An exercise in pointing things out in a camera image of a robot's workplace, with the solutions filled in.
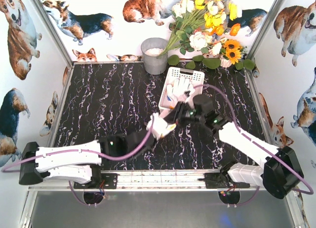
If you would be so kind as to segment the plain white knit glove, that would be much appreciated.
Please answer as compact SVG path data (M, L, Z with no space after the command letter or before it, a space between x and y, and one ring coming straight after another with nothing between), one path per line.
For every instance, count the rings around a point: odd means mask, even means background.
M169 107L174 108L178 102L185 103L185 91L193 89L194 86L192 85L190 79L185 78L184 76L181 76L180 78L175 79L171 84L168 84L166 86L166 93L173 99L173 101L170 102Z

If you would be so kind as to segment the blue dotted white glove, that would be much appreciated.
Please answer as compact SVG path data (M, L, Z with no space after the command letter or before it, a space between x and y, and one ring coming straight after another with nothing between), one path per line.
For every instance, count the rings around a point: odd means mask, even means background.
M173 99L170 96L168 96L168 95L167 95L167 100L170 101L170 102L173 101Z

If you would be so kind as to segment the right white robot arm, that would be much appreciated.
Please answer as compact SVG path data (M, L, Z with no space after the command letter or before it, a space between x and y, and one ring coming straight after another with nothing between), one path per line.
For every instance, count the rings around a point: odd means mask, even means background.
M225 166L226 177L233 183L246 183L264 187L272 196L283 199L304 177L294 150L278 148L236 127L234 122L219 114L212 101L200 94L193 98L193 107L178 102L173 108L160 113L167 123L185 125L198 123L213 137L231 145L251 158L256 165L230 162Z

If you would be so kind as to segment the white perforated storage basket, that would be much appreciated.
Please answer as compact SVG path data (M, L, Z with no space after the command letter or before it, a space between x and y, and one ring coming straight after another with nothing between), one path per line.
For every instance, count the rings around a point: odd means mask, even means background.
M205 74L200 71L169 67L159 100L159 110L170 110L177 102L193 105L194 96L202 93Z

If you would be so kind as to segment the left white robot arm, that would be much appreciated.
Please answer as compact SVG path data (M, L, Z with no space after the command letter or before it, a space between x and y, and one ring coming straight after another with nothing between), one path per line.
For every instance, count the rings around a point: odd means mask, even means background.
M97 167L105 161L123 161L158 141L155 130L142 129L129 135L109 135L88 143L49 148L27 143L20 167L19 184L36 185L45 180L68 180L88 184L98 179Z

